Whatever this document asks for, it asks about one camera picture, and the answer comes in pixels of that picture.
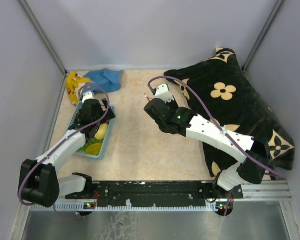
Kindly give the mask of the yellow pear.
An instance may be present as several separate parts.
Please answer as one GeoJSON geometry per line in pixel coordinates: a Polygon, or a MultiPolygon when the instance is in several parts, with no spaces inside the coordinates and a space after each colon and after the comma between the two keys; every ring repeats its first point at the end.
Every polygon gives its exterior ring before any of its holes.
{"type": "Polygon", "coordinates": [[[105,136],[106,136],[106,133],[107,133],[107,130],[108,130],[108,124],[107,123],[103,123],[99,126],[96,134],[94,135],[94,138],[96,140],[99,140],[99,141],[102,141],[104,140],[105,136]]]}

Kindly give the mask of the light blue plastic basket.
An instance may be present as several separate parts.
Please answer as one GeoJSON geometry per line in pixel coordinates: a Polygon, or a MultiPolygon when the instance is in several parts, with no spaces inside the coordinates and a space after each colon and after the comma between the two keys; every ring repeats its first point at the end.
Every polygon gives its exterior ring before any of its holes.
{"type": "MultiPolygon", "coordinates": [[[[77,113],[79,112],[79,110],[81,110],[82,106],[83,106],[83,103],[80,101],[77,104],[77,106],[75,107],[75,110],[73,112],[71,120],[69,121],[69,124],[68,124],[68,129],[70,128],[71,125],[73,125],[75,123],[77,113]]],[[[80,148],[79,150],[77,150],[73,155],[84,157],[84,158],[102,160],[104,158],[104,155],[105,155],[106,150],[107,150],[107,146],[109,144],[109,140],[110,140],[111,133],[112,133],[112,130],[113,130],[113,127],[114,127],[114,123],[115,123],[115,119],[112,119],[112,120],[109,121],[108,128],[107,128],[107,131],[105,133],[105,137],[104,137],[103,140],[100,141],[101,148],[100,148],[100,151],[99,151],[98,155],[86,154],[86,152],[85,152],[85,150],[83,150],[83,148],[80,148]]]]}

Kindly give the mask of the clear zip bag orange zipper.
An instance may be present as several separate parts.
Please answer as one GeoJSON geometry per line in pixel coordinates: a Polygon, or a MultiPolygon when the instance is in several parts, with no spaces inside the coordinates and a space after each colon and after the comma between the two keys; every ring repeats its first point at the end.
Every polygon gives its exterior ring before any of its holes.
{"type": "Polygon", "coordinates": [[[144,97],[147,99],[148,102],[151,102],[156,98],[155,96],[148,96],[146,93],[144,93],[144,97]]]}

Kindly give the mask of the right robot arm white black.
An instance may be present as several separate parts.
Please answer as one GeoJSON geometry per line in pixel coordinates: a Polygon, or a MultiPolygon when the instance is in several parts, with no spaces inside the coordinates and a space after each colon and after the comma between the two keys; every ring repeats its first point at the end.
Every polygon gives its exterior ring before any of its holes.
{"type": "Polygon", "coordinates": [[[213,182],[213,192],[219,198],[225,198],[237,186],[261,184],[270,170],[268,147],[252,136],[218,127],[191,109],[158,98],[151,100],[144,111],[163,133],[201,141],[235,159],[236,163],[219,172],[213,182]]]}

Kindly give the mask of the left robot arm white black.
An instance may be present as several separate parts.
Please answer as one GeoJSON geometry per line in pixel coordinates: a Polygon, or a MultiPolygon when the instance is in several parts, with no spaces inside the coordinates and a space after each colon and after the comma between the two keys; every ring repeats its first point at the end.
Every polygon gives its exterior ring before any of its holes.
{"type": "Polygon", "coordinates": [[[25,206],[52,207],[62,197],[78,194],[87,199],[93,195],[92,178],[73,173],[59,178],[58,172],[70,157],[84,147],[101,124],[116,117],[106,99],[88,99],[81,103],[62,139],[36,159],[26,159],[20,168],[18,198],[25,206]]]}

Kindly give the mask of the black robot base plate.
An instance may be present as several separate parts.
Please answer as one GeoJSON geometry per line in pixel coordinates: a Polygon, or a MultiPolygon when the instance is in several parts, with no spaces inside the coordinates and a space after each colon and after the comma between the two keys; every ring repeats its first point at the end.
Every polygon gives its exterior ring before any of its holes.
{"type": "Polygon", "coordinates": [[[203,207],[227,199],[229,192],[212,181],[92,181],[82,192],[67,195],[67,200],[96,200],[99,207],[203,207]]]}

